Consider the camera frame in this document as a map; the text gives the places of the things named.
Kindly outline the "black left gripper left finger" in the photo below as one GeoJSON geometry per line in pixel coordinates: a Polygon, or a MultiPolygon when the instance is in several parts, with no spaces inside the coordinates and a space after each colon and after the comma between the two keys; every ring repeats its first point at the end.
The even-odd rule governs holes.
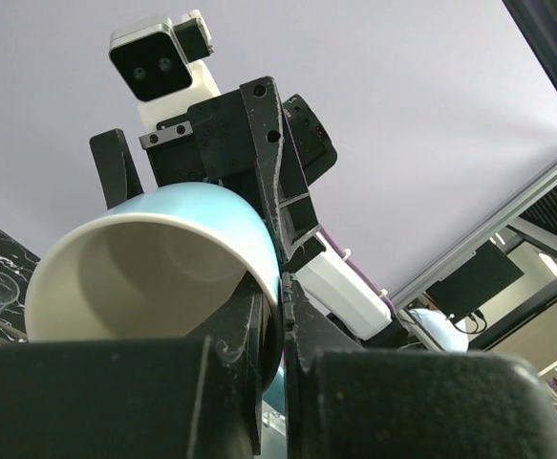
{"type": "Polygon", "coordinates": [[[227,302],[186,335],[203,342],[192,408],[189,454],[258,454],[266,298],[242,281],[227,302]]]}

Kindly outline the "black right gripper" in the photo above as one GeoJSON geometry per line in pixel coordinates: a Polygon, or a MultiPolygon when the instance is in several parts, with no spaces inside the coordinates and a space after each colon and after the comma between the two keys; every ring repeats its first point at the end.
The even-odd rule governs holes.
{"type": "MultiPolygon", "coordinates": [[[[311,241],[320,224],[273,77],[196,103],[158,122],[139,142],[159,186],[208,182],[259,189],[281,271],[295,273],[323,250],[311,241]]],[[[89,145],[107,209],[143,193],[121,129],[94,135],[89,145]]]]}

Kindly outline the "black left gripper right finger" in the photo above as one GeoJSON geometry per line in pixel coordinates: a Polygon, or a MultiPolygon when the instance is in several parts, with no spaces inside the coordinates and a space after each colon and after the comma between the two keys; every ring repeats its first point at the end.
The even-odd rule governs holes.
{"type": "Polygon", "coordinates": [[[318,458],[326,438],[321,364],[328,353],[360,352],[362,346],[312,306],[293,273],[282,274],[281,295],[288,457],[318,458]]]}

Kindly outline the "light blue ceramic mug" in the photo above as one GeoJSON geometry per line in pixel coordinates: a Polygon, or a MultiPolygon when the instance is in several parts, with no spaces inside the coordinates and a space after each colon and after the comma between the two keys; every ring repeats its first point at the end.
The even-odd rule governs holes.
{"type": "Polygon", "coordinates": [[[222,186],[162,186],[48,249],[25,296],[27,338],[180,338],[225,305],[246,276],[275,310],[279,262],[253,206],[222,186]]]}

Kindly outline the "blue floral mug orange inside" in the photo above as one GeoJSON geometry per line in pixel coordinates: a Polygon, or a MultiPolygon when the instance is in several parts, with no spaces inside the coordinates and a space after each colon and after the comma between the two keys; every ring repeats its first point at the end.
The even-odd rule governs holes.
{"type": "Polygon", "coordinates": [[[469,348],[468,336],[438,310],[412,309],[410,314],[421,327],[447,352],[466,352],[469,348]]]}

